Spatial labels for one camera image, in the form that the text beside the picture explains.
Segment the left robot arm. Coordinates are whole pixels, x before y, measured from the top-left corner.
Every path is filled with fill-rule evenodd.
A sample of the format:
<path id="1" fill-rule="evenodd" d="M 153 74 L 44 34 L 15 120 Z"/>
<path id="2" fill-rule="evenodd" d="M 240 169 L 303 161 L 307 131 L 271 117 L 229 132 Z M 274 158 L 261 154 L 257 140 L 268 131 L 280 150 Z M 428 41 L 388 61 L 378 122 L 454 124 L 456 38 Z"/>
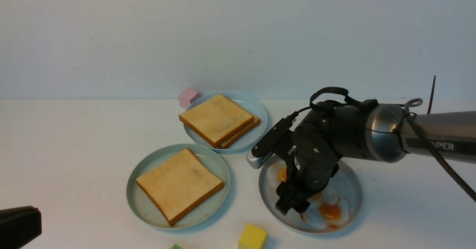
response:
<path id="1" fill-rule="evenodd" d="M 236 249 L 247 223 L 267 231 L 267 249 L 294 249 L 299 236 L 266 221 L 257 205 L 233 186 L 222 207 L 190 229 L 159 230 L 139 220 L 126 201 L 125 185 L 33 183 L 1 186 L 2 249 Z M 23 206 L 14 214 L 14 207 Z"/>

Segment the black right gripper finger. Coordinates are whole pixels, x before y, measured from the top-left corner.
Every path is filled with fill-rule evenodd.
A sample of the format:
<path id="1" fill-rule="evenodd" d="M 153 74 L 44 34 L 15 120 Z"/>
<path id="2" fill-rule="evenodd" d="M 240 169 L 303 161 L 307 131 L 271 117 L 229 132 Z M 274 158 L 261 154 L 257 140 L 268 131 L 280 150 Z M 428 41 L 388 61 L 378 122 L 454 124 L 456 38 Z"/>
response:
<path id="1" fill-rule="evenodd" d="M 299 214 L 304 213 L 311 205 L 308 201 L 309 198 L 311 197 L 306 195 L 294 195 L 292 197 L 292 209 Z"/>
<path id="2" fill-rule="evenodd" d="M 298 191 L 291 183 L 281 182 L 276 189 L 278 200 L 275 208 L 282 214 L 287 213 L 298 206 Z"/>

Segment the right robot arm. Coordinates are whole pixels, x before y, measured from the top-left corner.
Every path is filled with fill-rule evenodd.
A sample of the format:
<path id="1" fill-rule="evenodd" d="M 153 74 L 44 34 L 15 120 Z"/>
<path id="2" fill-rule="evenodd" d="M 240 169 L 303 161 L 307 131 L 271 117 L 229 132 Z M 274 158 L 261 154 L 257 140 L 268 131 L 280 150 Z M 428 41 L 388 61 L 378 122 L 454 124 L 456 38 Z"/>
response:
<path id="1" fill-rule="evenodd" d="M 395 163 L 409 154 L 432 156 L 444 171 L 475 199 L 475 190 L 447 159 L 475 163 L 475 111 L 414 114 L 405 104 L 376 100 L 311 103 L 291 131 L 295 151 L 287 158 L 287 180 L 279 185 L 275 205 L 281 214 L 304 212 L 311 197 L 322 192 L 338 171 L 342 158 Z"/>

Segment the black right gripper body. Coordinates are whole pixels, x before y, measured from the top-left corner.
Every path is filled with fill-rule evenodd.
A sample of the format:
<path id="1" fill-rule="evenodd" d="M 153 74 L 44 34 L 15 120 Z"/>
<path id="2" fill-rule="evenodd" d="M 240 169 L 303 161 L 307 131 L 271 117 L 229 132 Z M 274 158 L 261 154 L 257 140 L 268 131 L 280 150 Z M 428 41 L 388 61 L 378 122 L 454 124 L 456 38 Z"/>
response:
<path id="1" fill-rule="evenodd" d="M 339 169 L 341 156 L 326 134 L 288 130 L 284 136 L 289 147 L 295 147 L 288 161 L 284 200 L 286 205 L 301 205 L 326 188 Z"/>

